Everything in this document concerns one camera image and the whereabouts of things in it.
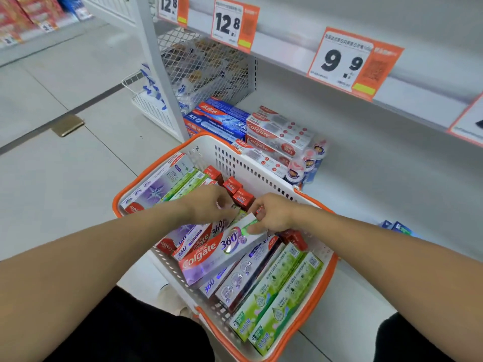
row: floor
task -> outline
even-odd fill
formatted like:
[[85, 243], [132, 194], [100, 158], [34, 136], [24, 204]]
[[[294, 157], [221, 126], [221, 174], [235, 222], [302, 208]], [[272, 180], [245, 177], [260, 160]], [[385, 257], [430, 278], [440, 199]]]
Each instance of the floor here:
[[[0, 68], [0, 148], [74, 109], [139, 68], [139, 42], [110, 25]], [[127, 89], [78, 114], [86, 125], [46, 130], [0, 151], [0, 260], [114, 218], [114, 196], [178, 144], [141, 115]], [[142, 257], [119, 281], [156, 304], [166, 280]], [[281, 361], [329, 361], [296, 333]]]

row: person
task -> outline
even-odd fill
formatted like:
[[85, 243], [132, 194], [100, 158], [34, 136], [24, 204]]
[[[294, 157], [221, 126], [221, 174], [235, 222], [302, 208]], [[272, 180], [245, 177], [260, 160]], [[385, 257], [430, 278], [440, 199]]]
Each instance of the person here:
[[[202, 186], [0, 262], [0, 359], [214, 360], [196, 322], [143, 304], [116, 283], [169, 231], [233, 218], [231, 204], [225, 189]], [[399, 311], [379, 329], [376, 361], [481, 361], [481, 262], [278, 194], [259, 197], [250, 212], [260, 207], [250, 233], [311, 233]]]

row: wire basket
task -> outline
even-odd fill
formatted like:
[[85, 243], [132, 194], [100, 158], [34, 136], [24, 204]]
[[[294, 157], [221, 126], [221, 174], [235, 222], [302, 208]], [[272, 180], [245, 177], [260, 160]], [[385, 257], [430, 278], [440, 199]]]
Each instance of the wire basket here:
[[[209, 97], [235, 105], [255, 90], [255, 59], [250, 55], [181, 27], [160, 36], [158, 45], [183, 115]], [[176, 132], [172, 113], [163, 100], [156, 101], [143, 90], [148, 83], [138, 72], [122, 82], [133, 92], [132, 102], [144, 115]]]
[[[255, 196], [265, 193], [278, 193], [286, 198], [313, 206], [318, 206], [327, 211], [327, 207], [317, 202], [307, 194], [300, 192], [278, 176], [265, 170], [256, 161], [246, 155], [241, 155], [233, 146], [215, 137], [210, 133], [200, 133], [192, 137], [184, 144], [174, 148], [159, 158], [149, 168], [142, 172], [137, 179], [124, 188], [113, 200], [112, 209], [117, 217], [127, 213], [119, 205], [144, 178], [151, 175], [167, 159], [176, 152], [189, 153], [193, 148], [201, 152], [203, 161], [217, 168], [225, 177], [234, 176], [244, 185], [244, 188]], [[311, 312], [317, 306], [322, 294], [326, 290], [337, 263], [337, 255], [314, 237], [306, 238], [311, 251], [324, 263], [322, 271], [314, 279], [311, 288], [298, 310], [282, 330], [278, 339], [270, 348], [267, 355], [262, 357], [249, 343], [243, 343], [233, 333], [228, 325], [231, 314], [216, 298], [207, 299], [198, 289], [191, 289], [184, 281], [179, 269], [178, 262], [174, 258], [153, 248], [149, 255], [154, 265], [163, 274], [166, 280], [178, 291], [178, 294], [188, 304], [190, 309], [199, 317], [216, 336], [223, 346], [237, 359], [241, 361], [274, 361], [280, 357], [291, 336], [305, 323]]]

